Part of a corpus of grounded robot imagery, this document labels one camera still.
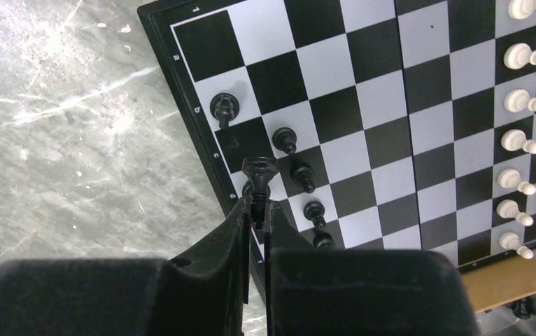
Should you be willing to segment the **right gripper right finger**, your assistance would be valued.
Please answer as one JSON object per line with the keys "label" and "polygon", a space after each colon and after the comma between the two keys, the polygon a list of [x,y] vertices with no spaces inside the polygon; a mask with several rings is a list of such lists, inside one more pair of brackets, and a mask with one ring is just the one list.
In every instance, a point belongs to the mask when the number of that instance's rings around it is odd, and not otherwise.
{"label": "right gripper right finger", "polygon": [[270,335],[478,335],[460,273],[441,253],[316,248],[265,207]]}

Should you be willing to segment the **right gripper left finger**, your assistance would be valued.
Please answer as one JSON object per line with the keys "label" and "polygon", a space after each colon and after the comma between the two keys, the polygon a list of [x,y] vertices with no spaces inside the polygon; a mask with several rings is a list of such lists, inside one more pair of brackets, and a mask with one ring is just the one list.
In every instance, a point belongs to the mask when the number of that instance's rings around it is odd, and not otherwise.
{"label": "right gripper left finger", "polygon": [[172,259],[0,265],[0,335],[241,335],[251,202]]}

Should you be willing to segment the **black pawn second row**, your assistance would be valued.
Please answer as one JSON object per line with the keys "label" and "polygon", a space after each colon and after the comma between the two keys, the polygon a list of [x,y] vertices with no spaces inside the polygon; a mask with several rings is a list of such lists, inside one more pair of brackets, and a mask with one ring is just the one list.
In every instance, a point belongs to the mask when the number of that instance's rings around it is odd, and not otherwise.
{"label": "black pawn second row", "polygon": [[316,189],[314,182],[314,171],[306,162],[297,162],[291,167],[291,179],[305,192],[313,193]]}
{"label": "black pawn second row", "polygon": [[313,226],[320,231],[323,231],[326,226],[324,218],[325,207],[318,200],[307,202],[303,208],[304,217],[313,223]]}
{"label": "black pawn second row", "polygon": [[317,249],[333,249],[336,247],[332,236],[329,233],[322,231],[319,231],[314,235],[312,244]]}
{"label": "black pawn second row", "polygon": [[297,150],[297,135],[289,127],[280,127],[273,133],[272,143],[277,150],[290,155]]}

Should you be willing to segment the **black queen piece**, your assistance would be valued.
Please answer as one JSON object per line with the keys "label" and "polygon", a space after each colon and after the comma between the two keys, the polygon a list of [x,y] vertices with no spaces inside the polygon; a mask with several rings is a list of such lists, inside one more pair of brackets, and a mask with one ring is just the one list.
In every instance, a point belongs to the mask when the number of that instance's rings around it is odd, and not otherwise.
{"label": "black queen piece", "polygon": [[252,155],[242,162],[242,172],[252,185],[251,218],[256,230],[261,230],[265,220],[265,207],[269,182],[278,174],[277,161],[274,157]]}

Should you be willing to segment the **black piece corner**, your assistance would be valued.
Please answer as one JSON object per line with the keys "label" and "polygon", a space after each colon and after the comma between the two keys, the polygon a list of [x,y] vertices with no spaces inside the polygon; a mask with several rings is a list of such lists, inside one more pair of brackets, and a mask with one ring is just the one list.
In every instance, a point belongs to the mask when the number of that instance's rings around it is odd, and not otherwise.
{"label": "black piece corner", "polygon": [[239,114],[239,100],[233,94],[221,92],[211,100],[210,110],[211,115],[218,121],[219,128],[226,130]]}

